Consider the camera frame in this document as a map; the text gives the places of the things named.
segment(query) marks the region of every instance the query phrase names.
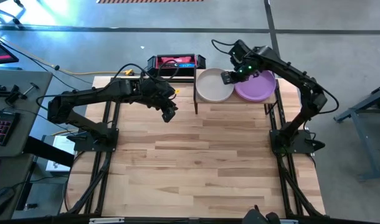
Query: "rgb keyboard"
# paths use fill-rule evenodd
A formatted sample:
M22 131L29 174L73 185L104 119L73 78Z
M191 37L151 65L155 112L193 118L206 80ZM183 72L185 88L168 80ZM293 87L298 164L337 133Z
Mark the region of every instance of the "rgb keyboard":
M19 119L19 113L0 111L0 146L5 146Z

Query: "white plate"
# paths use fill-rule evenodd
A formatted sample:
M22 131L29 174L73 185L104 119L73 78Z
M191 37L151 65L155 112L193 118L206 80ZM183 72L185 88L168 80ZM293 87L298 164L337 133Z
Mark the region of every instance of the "white plate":
M198 95L211 103L218 103L227 100L234 90L233 84L223 84L220 68L210 68L203 71L196 81Z

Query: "wooden tabletop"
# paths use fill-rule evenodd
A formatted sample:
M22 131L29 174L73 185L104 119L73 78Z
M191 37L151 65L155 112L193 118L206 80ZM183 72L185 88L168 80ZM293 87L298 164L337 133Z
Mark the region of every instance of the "wooden tabletop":
M102 87L109 80L95 77L93 85ZM300 109L297 89L285 80L279 79L279 84L290 121ZM103 216L243 218L258 205L264 215L276 212L284 217L264 106L201 104L196 115L192 83L172 86L181 91L174 100L179 110L169 123L164 123L160 111L144 105L121 106L120 137L110 166ZM88 105L86 117L100 122L104 107L104 103ZM86 152L72 168L69 207L89 184L94 156ZM294 162L300 188L324 213L312 161L295 154ZM292 190L288 192L295 211Z
M198 78L198 76L203 71L205 71L205 69L197 69L196 78ZM250 101L240 97L234 90L233 93L231 94L231 96L227 100L225 100L221 103L260 103L260 104L264 104L264 103L275 103L275 101L276 101L275 96L274 96L274 94L272 94L272 95L270 95L269 98L267 98L266 100L263 100L261 102L250 102ZM210 103L210 102L202 99L202 97L200 97L198 93L196 93L196 102L197 103Z

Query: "gray desk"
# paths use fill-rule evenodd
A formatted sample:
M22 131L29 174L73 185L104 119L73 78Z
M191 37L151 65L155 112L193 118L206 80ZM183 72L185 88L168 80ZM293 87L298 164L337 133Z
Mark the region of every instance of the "gray desk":
M31 90L31 92L29 92L28 99L18 99L15 102L16 108L31 111L35 114L39 111L39 106L35 100L46 94L51 79L52 74L49 72L0 70L0 85L6 86L7 90L11 90L13 85L17 85L20 88L20 92L23 93L31 87L31 82L39 86L39 90ZM7 107L8 105L4 102L4 98L0 97L0 110ZM18 156L21 154L36 118L36 115L25 111L8 111L20 113L21 115L7 145L0 146L0 156L3 157Z
M39 110L35 99L45 95L51 79L52 75L48 72L0 70L0 85L6 86L7 90L10 90L13 85L17 85L20 91L23 92L31 86L30 82L39 86L39 90L33 90L28 94L28 99L17 100L15 103L17 108L34 113L37 113ZM0 110L6 107L4 98L0 98ZM0 146L0 189L26 181L34 158L33 155L21 154L21 152L26 144L36 116L25 111L17 112L21 114L21 117L14 132L8 144ZM16 187L16 194L7 209L5 209L5 212L0 216L0 220L11 218L21 195L22 187L23 185Z

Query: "concrete floor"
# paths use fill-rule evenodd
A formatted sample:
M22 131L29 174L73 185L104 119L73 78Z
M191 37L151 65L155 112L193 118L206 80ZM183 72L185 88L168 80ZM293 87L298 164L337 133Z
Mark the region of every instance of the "concrete floor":
M12 1L1 4L0 8L19 14L23 24L35 25L268 29L263 0L164 4L22 0L22 3L26 7L24 12ZM270 3L276 29L380 29L380 0L271 0ZM145 66L152 55L179 53L201 54L207 58L208 68L230 69L229 58L214 50L211 39L223 42L242 39L249 46L272 45L270 34L212 32L0 31L0 34L33 54L74 72L115 71L126 63ZM336 124L332 120L334 115L353 106L380 85L380 35L280 34L277 39L282 58L308 71L341 104L338 112L317 116L308 123L317 133L317 139L326 143L326 147L316 153L316 163L327 214L334 218L380 222L380 179L358 182L357 175L369 169L366 153L351 121ZM20 55L19 58L19 63L8 66L41 69ZM61 73L56 75L78 89L90 88L89 84ZM91 75L81 78L93 80ZM65 90L69 88L53 79L47 94ZM330 101L325 109L332 107L334 104ZM83 114L85 107L77 111ZM31 132L36 138L60 131L41 118L37 118L35 125L42 130Z

